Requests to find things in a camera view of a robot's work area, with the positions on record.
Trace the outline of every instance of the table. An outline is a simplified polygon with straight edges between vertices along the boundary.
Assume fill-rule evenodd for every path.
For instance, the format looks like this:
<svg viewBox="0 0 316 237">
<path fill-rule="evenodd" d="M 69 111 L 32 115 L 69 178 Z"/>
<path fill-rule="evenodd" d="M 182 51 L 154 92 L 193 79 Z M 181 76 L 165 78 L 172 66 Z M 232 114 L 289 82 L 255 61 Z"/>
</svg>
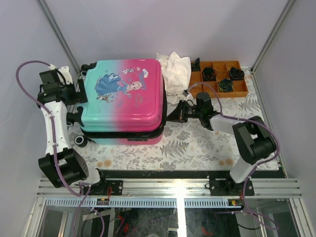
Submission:
<svg viewBox="0 0 316 237">
<path fill-rule="evenodd" d="M 258 97 L 247 68 L 245 81 L 249 90 L 245 98 L 221 98 L 223 113 L 240 118 L 262 116 Z M 214 109 L 218 102 L 212 99 Z M 168 113 L 176 105 L 168 104 Z M 74 138 L 82 134 L 76 123 L 68 130 L 75 150 L 83 156 L 87 165 L 115 170 L 230 170 L 239 159 L 234 136 L 203 128 L 198 119 L 187 123 L 167 122 L 162 140 L 150 146 L 97 145 L 89 142 L 84 148 L 74 144 Z M 278 170 L 273 160 L 258 170 Z"/>
</svg>

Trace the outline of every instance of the cartoon princess print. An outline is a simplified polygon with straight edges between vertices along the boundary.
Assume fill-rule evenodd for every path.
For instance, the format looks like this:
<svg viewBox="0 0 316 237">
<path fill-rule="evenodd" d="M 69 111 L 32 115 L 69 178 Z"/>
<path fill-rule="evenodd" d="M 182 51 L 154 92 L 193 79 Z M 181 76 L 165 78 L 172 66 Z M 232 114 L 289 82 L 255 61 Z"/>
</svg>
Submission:
<svg viewBox="0 0 316 237">
<path fill-rule="evenodd" d="M 134 81 L 132 83 L 124 82 L 118 75 L 111 73 L 110 75 L 106 74 L 97 81 L 95 90 L 98 93 L 97 99 L 105 100 L 108 102 L 109 94 L 122 91 L 123 94 L 131 97 L 129 91 L 138 90 L 142 87 L 140 81 Z"/>
</svg>

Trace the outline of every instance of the floral pattern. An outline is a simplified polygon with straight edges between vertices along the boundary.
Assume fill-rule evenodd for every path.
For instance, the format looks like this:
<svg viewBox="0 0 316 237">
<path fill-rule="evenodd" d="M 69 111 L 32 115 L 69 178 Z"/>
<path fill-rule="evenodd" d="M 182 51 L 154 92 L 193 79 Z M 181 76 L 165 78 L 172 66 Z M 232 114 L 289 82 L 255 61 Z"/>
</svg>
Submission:
<svg viewBox="0 0 316 237">
<path fill-rule="evenodd" d="M 221 98 L 223 113 L 240 118 L 262 117 L 260 104 L 249 71 L 244 69 L 249 90 L 245 98 Z M 219 109 L 216 99 L 212 99 Z M 176 105 L 168 105 L 168 113 Z M 78 124 L 69 128 L 69 138 L 88 166 L 119 170 L 230 170 L 240 155 L 235 138 L 224 132 L 203 128 L 198 119 L 187 123 L 167 122 L 162 140 L 149 146 L 97 145 L 89 142 L 84 148 L 74 145 L 74 138 L 82 134 Z M 258 167 L 277 170 L 276 161 Z"/>
</svg>

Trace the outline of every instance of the white cloth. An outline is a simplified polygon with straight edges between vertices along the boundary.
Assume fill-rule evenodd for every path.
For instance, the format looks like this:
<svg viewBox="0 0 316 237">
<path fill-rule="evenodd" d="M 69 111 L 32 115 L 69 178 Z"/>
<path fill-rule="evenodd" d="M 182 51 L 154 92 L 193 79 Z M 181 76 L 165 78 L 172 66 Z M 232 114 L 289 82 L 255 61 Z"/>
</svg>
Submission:
<svg viewBox="0 0 316 237">
<path fill-rule="evenodd" d="M 191 62 L 189 57 L 180 58 L 176 52 L 170 57 L 156 54 L 156 59 L 161 64 L 167 101 L 171 104 L 185 100 L 182 92 L 189 87 L 191 77 Z"/>
</svg>

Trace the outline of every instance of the pink and teal suitcase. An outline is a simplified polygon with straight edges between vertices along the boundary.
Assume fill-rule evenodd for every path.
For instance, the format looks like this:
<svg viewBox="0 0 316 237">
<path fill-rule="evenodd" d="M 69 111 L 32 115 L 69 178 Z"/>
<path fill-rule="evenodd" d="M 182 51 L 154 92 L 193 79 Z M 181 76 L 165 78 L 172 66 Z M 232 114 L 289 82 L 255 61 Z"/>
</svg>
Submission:
<svg viewBox="0 0 316 237">
<path fill-rule="evenodd" d="M 87 103 L 80 128 L 97 144 L 155 144 L 162 138 L 167 104 L 155 59 L 98 61 L 81 67 Z"/>
</svg>

